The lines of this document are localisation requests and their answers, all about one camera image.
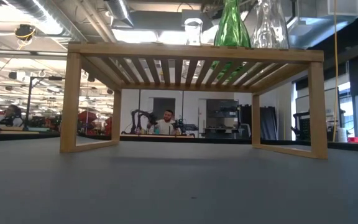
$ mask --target green glass vase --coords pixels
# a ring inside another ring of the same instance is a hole
[[[224,0],[222,18],[214,40],[215,46],[251,47],[250,38],[241,19],[238,5],[238,0]],[[217,64],[218,62],[215,61],[212,64],[212,68],[215,68]],[[220,79],[224,75],[231,64],[231,62],[228,62],[224,66],[217,79]],[[241,67],[237,68],[227,80],[230,80],[240,69]]]

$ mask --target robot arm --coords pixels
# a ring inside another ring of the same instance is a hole
[[[135,115],[136,113],[138,113],[137,115],[137,124],[135,124]],[[149,113],[149,112],[146,112],[146,111],[142,111],[142,110],[134,110],[131,112],[131,116],[132,116],[132,127],[131,127],[131,134],[135,134],[135,131],[137,128],[139,129],[142,129],[142,124],[140,122],[140,118],[142,116],[145,116],[148,120],[149,120],[149,123],[152,124],[152,125],[156,125],[157,122],[157,118],[154,116],[153,113]]]

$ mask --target person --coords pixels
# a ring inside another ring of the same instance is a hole
[[[161,120],[156,121],[157,124],[154,126],[154,133],[156,133],[156,129],[159,130],[159,134],[172,134],[172,135],[179,135],[180,130],[173,128],[173,123],[175,121],[172,120],[173,111],[172,110],[165,110],[164,117]]]
[[[4,114],[0,114],[0,124],[13,127],[23,126],[22,110],[16,105],[10,105]]]

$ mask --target ventilation duct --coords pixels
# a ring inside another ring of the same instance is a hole
[[[334,34],[334,0],[282,0],[291,48],[307,49]],[[358,18],[358,0],[337,0],[337,30]],[[256,25],[253,8],[244,24],[250,34]]]
[[[2,0],[8,6],[27,14],[35,21],[38,29],[66,47],[69,41],[86,41],[86,38],[51,0]]]
[[[106,5],[113,18],[130,27],[134,27],[134,24],[129,17],[129,7],[125,0],[104,0],[104,5]]]

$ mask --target glass jar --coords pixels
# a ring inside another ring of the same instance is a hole
[[[252,37],[256,48],[288,49],[287,24],[280,0],[258,0],[257,25]]]
[[[221,21],[219,22],[218,31],[215,35],[215,46],[230,46],[230,47],[251,47],[247,29],[241,19],[238,0],[224,0],[224,9]],[[213,62],[212,68],[214,69],[218,64],[217,61]],[[221,78],[225,71],[230,68],[231,62],[227,63],[222,71],[217,76]],[[233,72],[228,80],[233,77],[241,67]]]
[[[203,21],[201,19],[189,18],[185,20],[185,32],[187,36],[186,45],[200,46],[202,29],[203,29]],[[181,72],[181,76],[183,78],[187,77],[189,64],[190,64],[190,60],[183,60],[183,67]],[[193,79],[198,78],[202,66],[203,66],[202,61],[198,61],[195,73],[193,75]]]

